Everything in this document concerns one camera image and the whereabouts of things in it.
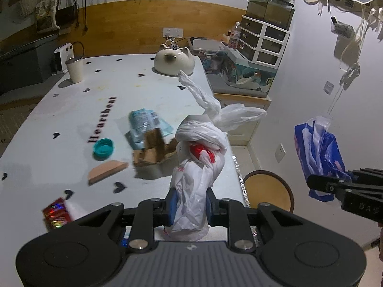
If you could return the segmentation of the small white heater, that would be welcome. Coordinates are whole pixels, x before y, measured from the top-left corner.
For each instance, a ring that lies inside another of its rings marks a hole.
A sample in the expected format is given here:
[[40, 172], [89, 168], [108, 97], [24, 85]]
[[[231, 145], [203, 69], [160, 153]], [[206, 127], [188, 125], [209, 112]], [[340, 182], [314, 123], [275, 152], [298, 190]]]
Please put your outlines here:
[[74, 57], [73, 44], [66, 43], [53, 52], [53, 60], [57, 73], [67, 73], [66, 61]]

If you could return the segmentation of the cream floor cabinet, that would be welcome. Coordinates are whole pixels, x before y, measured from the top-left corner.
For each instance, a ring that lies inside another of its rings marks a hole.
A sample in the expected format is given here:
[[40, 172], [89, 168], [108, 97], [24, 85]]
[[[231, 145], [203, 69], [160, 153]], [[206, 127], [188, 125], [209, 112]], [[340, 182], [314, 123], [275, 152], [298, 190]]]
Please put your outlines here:
[[226, 131], [232, 146], [247, 146], [261, 118], [265, 116], [271, 99], [229, 93], [214, 93], [225, 112], [230, 130]]

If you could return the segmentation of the hanging tote bag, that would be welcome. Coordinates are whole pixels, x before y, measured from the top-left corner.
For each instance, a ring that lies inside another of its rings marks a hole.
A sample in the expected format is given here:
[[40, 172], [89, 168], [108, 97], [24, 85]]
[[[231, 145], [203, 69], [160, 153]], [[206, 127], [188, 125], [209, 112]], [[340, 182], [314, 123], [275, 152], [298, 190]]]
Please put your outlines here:
[[59, 30], [56, 22], [58, 0], [42, 0], [35, 8], [36, 30], [38, 34]]

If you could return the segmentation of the tan round trash bin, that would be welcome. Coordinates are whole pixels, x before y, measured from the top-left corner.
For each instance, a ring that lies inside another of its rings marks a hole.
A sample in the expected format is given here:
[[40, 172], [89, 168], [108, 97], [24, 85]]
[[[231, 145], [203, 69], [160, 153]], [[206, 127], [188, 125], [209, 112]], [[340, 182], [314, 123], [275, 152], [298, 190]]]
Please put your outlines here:
[[243, 179], [251, 208], [260, 203], [269, 203], [293, 212], [295, 200], [290, 186], [275, 173], [267, 170], [255, 170]]

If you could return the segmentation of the teal plastic lid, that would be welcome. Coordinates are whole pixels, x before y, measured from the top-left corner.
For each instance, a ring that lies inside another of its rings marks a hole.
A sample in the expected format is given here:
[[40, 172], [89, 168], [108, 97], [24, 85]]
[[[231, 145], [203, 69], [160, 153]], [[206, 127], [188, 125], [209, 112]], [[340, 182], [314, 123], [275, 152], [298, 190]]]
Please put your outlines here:
[[108, 159], [114, 152], [114, 143], [109, 138], [96, 141], [93, 147], [93, 157], [99, 161]]

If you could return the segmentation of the white cat-shaped ceramic pot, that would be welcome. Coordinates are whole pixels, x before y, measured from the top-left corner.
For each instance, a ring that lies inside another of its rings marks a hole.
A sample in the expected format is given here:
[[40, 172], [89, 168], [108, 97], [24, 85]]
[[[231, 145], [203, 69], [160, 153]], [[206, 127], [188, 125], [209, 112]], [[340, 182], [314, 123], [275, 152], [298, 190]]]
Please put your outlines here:
[[191, 75], [194, 68], [195, 60], [187, 47], [173, 49], [161, 44], [160, 50], [154, 57], [154, 69], [163, 75], [177, 77], [181, 71]]

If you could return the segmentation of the blue white plastic bag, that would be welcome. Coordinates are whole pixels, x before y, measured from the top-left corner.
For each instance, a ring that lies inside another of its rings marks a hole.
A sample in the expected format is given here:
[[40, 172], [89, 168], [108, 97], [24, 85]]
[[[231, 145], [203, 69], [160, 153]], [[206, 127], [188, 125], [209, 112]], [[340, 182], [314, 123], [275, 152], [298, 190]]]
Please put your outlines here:
[[303, 175], [335, 177], [350, 182], [336, 136], [328, 131], [331, 120], [317, 116], [294, 127], [294, 142]]

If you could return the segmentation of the plastic water bottle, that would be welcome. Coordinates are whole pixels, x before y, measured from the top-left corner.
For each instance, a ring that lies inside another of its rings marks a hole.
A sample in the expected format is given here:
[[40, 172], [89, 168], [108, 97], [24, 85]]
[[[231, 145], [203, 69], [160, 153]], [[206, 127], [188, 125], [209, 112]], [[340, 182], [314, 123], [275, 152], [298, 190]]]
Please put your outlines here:
[[229, 37], [229, 47], [236, 49], [238, 46], [238, 40], [240, 39], [240, 22], [236, 22], [233, 28], [231, 28], [231, 35]]

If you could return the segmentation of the teal patterned storage box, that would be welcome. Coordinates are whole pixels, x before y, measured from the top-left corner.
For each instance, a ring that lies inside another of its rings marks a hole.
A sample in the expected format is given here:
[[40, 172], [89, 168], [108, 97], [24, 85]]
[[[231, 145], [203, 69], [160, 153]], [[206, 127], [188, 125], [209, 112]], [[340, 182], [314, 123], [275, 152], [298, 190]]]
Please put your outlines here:
[[[255, 64], [233, 49], [227, 49], [210, 60], [214, 61], [214, 58], [220, 63], [217, 69], [205, 71], [215, 93], [262, 98], [269, 93], [276, 69]], [[207, 68], [208, 58], [203, 60], [203, 65]]]

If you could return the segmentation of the red shiny wrapper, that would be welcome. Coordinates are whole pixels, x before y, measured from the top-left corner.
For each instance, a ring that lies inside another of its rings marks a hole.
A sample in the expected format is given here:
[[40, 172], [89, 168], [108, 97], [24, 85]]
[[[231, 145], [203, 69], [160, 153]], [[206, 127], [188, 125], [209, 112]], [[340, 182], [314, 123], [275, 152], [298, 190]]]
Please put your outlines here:
[[42, 210], [44, 220], [49, 230], [60, 228], [70, 222], [72, 218], [63, 198], [58, 198]]

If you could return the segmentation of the white drawer organizer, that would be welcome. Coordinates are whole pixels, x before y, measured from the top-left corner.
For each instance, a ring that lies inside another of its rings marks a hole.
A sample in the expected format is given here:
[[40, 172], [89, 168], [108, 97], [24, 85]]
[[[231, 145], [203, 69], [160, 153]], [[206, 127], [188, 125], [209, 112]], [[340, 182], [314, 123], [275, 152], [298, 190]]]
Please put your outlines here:
[[252, 63], [278, 69], [289, 37], [288, 30], [243, 15], [236, 50]]

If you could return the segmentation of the glass aquarium tank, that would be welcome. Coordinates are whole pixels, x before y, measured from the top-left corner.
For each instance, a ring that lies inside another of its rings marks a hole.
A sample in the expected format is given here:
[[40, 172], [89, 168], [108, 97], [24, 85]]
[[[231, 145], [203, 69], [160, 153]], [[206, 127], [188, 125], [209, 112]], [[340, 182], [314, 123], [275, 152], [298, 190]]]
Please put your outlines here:
[[249, 0], [245, 15], [288, 30], [294, 5], [285, 0]]

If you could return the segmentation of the light blue wipes packet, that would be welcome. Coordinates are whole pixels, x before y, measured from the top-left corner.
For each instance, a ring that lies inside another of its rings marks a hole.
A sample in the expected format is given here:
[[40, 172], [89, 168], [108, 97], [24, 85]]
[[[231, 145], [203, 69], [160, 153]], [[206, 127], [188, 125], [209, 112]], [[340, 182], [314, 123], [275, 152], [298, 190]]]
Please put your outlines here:
[[159, 128], [161, 135], [166, 137], [173, 132], [173, 127], [152, 110], [142, 108], [129, 113], [130, 131], [126, 134], [133, 150], [143, 149], [146, 132]]

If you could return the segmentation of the white wall socket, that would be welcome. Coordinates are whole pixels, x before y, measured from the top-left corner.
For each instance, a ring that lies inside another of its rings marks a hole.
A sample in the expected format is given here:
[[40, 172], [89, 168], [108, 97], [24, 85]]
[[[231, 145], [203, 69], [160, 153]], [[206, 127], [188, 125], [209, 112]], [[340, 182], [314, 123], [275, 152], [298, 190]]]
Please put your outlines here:
[[164, 38], [182, 38], [183, 34], [184, 34], [183, 28], [164, 27], [162, 31], [162, 36]]

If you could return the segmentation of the torn cardboard box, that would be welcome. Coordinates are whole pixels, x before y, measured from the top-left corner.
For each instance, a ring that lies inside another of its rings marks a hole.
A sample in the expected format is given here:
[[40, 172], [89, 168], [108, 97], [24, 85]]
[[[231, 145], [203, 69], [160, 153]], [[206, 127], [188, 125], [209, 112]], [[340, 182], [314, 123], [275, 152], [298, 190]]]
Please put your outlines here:
[[166, 143], [160, 128], [145, 132], [143, 149], [134, 150], [132, 153], [133, 165], [145, 167], [164, 162], [176, 154], [177, 144], [178, 141], [175, 138]]

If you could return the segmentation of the white metal cup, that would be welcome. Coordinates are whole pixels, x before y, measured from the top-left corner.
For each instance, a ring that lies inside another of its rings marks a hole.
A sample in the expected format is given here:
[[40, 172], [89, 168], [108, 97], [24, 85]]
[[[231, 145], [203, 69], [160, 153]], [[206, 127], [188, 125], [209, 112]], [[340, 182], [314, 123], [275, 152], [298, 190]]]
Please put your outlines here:
[[83, 57], [74, 56], [66, 60], [66, 67], [68, 69], [71, 81], [73, 84], [77, 84], [83, 81]]

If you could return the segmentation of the grey dark side cabinet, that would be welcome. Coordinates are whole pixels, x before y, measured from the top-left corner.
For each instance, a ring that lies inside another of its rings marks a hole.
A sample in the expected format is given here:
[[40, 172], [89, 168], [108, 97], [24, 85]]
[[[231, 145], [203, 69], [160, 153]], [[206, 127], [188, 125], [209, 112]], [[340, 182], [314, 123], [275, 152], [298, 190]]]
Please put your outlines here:
[[52, 34], [1, 55], [1, 95], [43, 83], [51, 76], [57, 37]]

